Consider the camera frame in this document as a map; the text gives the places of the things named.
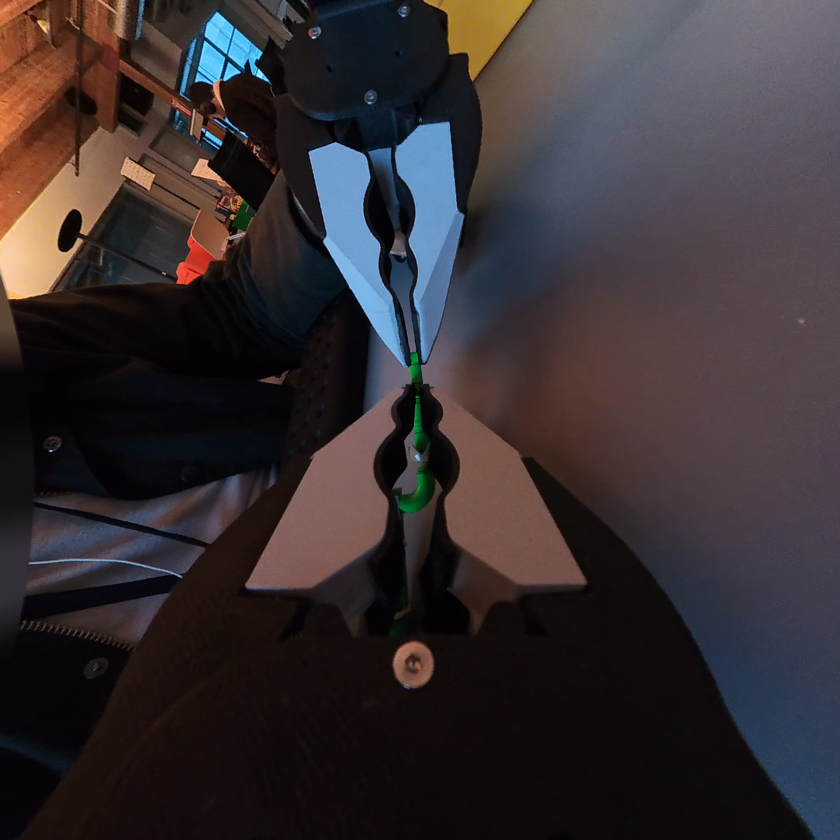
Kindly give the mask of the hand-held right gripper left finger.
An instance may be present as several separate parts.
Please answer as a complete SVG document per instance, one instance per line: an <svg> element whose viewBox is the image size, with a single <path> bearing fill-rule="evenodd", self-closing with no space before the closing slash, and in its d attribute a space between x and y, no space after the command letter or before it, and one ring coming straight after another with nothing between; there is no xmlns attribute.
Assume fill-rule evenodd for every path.
<svg viewBox="0 0 840 840"><path fill-rule="evenodd" d="M325 445L282 514L245 588L260 595L308 598L337 606L353 635L364 634L364 611L374 602L371 562L384 544L396 551L397 578L404 572L402 526L386 537L389 501L375 479L374 458L395 431L395 389Z"/></svg>

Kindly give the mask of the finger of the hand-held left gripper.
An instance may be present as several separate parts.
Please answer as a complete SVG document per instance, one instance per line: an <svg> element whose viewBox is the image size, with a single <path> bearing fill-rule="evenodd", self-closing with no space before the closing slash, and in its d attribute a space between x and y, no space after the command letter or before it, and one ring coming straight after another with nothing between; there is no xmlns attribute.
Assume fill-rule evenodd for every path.
<svg viewBox="0 0 840 840"><path fill-rule="evenodd" d="M395 149L395 173L414 204L407 243L414 257L412 313L416 349L426 363L444 316L465 216L458 209L448 122L420 125Z"/></svg>
<svg viewBox="0 0 840 840"><path fill-rule="evenodd" d="M330 255L385 346L410 363L403 311L391 284L395 229L370 156L344 145L309 153Z"/></svg>

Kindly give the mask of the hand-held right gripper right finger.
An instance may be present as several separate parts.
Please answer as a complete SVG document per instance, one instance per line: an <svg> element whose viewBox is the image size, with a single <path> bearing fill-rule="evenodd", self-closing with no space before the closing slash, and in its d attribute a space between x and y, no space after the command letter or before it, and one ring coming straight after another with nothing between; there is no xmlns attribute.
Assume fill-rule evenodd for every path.
<svg viewBox="0 0 840 840"><path fill-rule="evenodd" d="M425 629L475 633L492 606L581 592L585 577L518 451L434 388L440 485L425 561Z"/></svg>

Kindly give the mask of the green hooked bamboo stem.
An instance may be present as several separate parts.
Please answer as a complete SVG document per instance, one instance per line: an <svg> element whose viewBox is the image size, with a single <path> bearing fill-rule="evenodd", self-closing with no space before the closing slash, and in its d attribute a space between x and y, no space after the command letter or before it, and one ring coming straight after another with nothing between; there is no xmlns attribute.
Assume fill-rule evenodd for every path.
<svg viewBox="0 0 840 840"><path fill-rule="evenodd" d="M428 465L430 437L424 428L422 410L423 387L413 385L411 432L404 438L406 468L396 482L393 493L400 511L401 534L405 554L402 594L388 632L402 637L415 631L421 619L421 568L427 557L434 520L436 480Z"/></svg>

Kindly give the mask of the yellow plastic bin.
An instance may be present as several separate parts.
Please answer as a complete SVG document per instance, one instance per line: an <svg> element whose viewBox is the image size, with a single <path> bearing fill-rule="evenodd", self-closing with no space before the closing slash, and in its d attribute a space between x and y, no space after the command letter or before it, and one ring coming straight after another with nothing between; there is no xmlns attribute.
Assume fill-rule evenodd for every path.
<svg viewBox="0 0 840 840"><path fill-rule="evenodd" d="M466 53L475 81L505 38L529 9L531 1L443 1L452 54Z"/></svg>

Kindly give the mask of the grey desk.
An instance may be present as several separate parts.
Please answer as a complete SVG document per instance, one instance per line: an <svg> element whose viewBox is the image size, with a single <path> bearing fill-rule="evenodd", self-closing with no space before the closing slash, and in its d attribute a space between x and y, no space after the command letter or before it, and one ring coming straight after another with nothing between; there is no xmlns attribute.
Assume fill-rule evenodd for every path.
<svg viewBox="0 0 840 840"><path fill-rule="evenodd" d="M533 2L428 380L657 577L838 838L838 2Z"/></svg>

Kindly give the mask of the beige panel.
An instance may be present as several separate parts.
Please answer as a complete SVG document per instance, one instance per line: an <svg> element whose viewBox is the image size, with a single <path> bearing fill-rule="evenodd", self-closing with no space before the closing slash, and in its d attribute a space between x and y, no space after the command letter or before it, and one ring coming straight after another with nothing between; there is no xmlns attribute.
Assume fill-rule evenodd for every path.
<svg viewBox="0 0 840 840"><path fill-rule="evenodd" d="M213 213L200 209L193 221L189 239L190 249L202 249L211 259L224 257L229 232Z"/></svg>

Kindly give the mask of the large window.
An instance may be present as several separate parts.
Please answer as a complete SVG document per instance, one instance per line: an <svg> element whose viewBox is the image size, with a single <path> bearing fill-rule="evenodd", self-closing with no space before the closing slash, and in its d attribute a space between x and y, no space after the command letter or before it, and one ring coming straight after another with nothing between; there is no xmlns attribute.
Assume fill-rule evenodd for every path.
<svg viewBox="0 0 840 840"><path fill-rule="evenodd" d="M259 53L257 45L240 32L226 16L215 13L186 48L176 90L189 101L187 90L197 81L213 85L216 81L225 81L240 73L248 73L268 82L265 75L251 63L251 60L259 57ZM227 119L209 118L225 123L227 128L234 129L246 137Z"/></svg>

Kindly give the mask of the orange plastic crate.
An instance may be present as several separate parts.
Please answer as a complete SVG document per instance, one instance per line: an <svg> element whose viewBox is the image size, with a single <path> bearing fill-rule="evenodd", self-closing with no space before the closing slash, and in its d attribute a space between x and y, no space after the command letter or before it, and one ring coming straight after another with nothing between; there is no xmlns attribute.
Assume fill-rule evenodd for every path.
<svg viewBox="0 0 840 840"><path fill-rule="evenodd" d="M187 244L189 247L187 257L176 268L176 282L179 285L191 283L204 274L211 262L222 258L219 254L204 248L192 235L187 239Z"/></svg>

